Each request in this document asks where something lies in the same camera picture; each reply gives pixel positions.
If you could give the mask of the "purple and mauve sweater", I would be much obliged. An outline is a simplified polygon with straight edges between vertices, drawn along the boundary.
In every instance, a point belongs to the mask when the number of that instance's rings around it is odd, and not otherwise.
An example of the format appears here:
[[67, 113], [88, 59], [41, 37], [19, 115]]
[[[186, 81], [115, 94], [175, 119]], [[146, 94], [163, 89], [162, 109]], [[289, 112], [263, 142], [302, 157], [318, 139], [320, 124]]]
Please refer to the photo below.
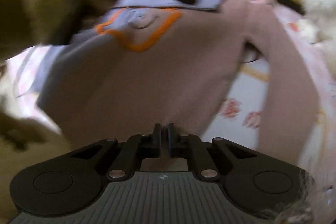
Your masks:
[[317, 120], [318, 93], [269, 5], [247, 0], [121, 0], [60, 48], [37, 104], [69, 142], [127, 139], [175, 124], [204, 135], [227, 100], [243, 51], [266, 58], [269, 80], [256, 149], [298, 164]]

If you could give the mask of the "pink checkered table mat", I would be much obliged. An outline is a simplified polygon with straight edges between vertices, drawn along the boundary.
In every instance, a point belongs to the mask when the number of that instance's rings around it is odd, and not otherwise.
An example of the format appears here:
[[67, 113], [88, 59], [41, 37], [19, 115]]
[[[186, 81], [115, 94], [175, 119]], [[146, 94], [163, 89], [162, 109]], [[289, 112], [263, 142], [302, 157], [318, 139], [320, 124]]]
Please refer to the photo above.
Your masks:
[[[310, 49], [304, 46], [282, 17], [281, 9], [272, 8], [278, 21], [299, 51], [319, 98], [317, 120], [299, 158], [298, 165], [307, 169], [325, 147], [324, 136], [327, 125], [335, 124], [332, 114], [334, 103], [327, 103], [331, 94], [326, 87], [329, 76], [323, 65], [313, 67]], [[257, 126], [261, 115], [252, 106], [262, 107], [266, 100], [269, 80], [269, 65], [266, 58], [251, 43], [243, 51], [238, 73], [228, 92], [227, 100], [204, 135], [206, 140], [216, 135], [227, 137], [239, 144], [256, 149]], [[17, 214], [10, 194], [9, 185], [13, 177], [23, 168], [76, 149], [64, 133], [58, 135], [34, 120], [17, 121], [1, 116], [1, 220], [7, 222]]]

